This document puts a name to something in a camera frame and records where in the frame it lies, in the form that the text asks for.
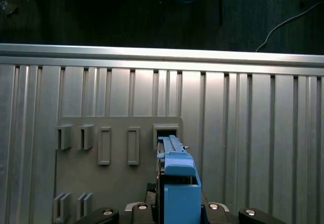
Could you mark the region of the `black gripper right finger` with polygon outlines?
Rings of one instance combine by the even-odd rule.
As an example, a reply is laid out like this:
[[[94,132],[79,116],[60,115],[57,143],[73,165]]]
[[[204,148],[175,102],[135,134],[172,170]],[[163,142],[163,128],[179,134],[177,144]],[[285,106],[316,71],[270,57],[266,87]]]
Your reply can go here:
[[[224,204],[209,202],[201,206],[201,223],[275,224],[280,220],[256,208],[243,208],[235,215]]]

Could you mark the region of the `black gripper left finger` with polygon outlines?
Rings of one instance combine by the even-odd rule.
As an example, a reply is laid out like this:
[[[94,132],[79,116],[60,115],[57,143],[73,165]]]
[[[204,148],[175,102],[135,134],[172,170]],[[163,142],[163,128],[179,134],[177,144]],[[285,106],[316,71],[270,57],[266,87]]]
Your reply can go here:
[[[130,203],[123,212],[112,207],[101,207],[76,223],[158,223],[155,194],[156,184],[148,183],[144,202]]]

